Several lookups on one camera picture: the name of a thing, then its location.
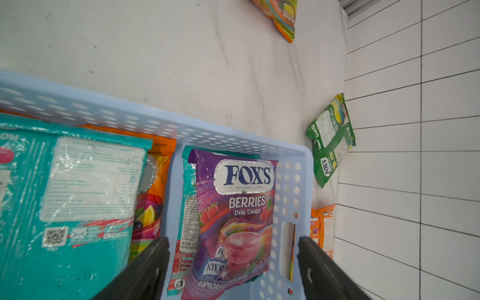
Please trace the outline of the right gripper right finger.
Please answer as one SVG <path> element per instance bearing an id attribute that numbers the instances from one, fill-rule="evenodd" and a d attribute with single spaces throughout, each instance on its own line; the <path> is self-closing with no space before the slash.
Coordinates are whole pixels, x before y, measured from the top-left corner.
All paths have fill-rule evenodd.
<path id="1" fill-rule="evenodd" d="M 297 258 L 307 300 L 370 300 L 310 237 L 300 237 L 298 246 Z"/>

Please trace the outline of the orange Fox's fruits candy bag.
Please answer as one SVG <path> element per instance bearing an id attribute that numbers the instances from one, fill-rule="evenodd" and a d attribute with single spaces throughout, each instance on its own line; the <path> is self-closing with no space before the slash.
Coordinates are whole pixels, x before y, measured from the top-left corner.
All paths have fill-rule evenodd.
<path id="1" fill-rule="evenodd" d="M 159 139 L 1 115 L 1 270 L 122 268 L 159 234 Z"/>

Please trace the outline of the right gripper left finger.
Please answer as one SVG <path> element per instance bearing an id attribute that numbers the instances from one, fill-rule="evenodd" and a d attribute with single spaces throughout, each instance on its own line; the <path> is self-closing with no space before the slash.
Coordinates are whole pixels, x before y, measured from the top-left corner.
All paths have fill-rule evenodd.
<path id="1" fill-rule="evenodd" d="M 94 300 L 159 300 L 170 260 L 167 237 L 158 237 Z"/>

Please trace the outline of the teal candy bag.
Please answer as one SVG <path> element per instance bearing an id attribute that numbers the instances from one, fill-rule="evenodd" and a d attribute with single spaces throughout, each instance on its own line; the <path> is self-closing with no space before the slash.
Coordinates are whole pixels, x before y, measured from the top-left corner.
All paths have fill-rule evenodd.
<path id="1" fill-rule="evenodd" d="M 90 300 L 128 263 L 152 141 L 1 115 L 1 298 Z"/>
<path id="2" fill-rule="evenodd" d="M 194 259 L 198 252 L 200 242 L 201 220 L 209 220 L 209 217 L 201 217 L 198 212 L 196 201 L 196 165 L 188 162 L 191 151 L 196 148 L 186 146 L 182 152 L 183 161 L 183 197 L 181 214 L 179 219 L 179 232 L 177 235 L 174 263 L 171 279 L 167 287 L 167 295 L 180 295 L 187 286 L 188 276 L 191 273 Z"/>

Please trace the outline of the purple Fox's berries candy bag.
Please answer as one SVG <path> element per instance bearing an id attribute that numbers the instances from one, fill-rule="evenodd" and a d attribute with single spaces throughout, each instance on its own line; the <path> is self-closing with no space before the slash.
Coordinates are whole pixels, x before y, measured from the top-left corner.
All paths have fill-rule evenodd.
<path id="1" fill-rule="evenodd" d="M 216 300 L 269 269 L 277 161 L 192 149 L 199 244 L 184 300 Z"/>

